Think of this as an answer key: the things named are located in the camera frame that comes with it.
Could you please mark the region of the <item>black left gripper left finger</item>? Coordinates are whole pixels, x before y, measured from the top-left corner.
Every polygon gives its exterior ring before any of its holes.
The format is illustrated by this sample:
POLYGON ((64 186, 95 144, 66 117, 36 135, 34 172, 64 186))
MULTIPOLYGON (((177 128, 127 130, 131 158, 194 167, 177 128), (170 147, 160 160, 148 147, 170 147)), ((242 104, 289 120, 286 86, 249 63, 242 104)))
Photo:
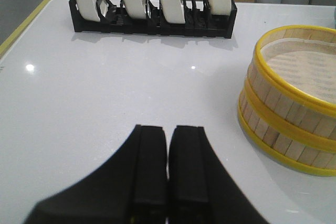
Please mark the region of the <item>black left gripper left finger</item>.
POLYGON ((36 204, 25 223, 165 223, 164 131, 136 125, 98 169, 36 204))

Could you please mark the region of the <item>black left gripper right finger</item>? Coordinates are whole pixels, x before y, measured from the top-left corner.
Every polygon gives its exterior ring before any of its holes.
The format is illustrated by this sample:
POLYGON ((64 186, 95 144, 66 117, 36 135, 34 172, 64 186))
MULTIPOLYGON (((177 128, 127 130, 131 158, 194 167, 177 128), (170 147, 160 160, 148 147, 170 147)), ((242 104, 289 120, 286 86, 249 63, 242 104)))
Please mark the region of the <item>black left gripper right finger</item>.
POLYGON ((174 130, 169 223, 267 223, 221 164, 203 127, 179 125, 174 130))

